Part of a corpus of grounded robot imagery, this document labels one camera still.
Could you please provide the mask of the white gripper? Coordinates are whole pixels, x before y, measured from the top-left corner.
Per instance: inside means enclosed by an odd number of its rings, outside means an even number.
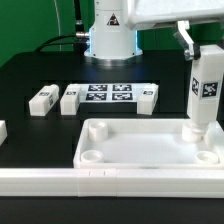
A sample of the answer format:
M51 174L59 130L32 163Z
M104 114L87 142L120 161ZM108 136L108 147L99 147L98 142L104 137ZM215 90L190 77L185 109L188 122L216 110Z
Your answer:
M124 23L131 30L170 27L176 23L174 37L183 48L186 61L201 56L200 46L188 34L190 23L222 18L224 0L123 0Z

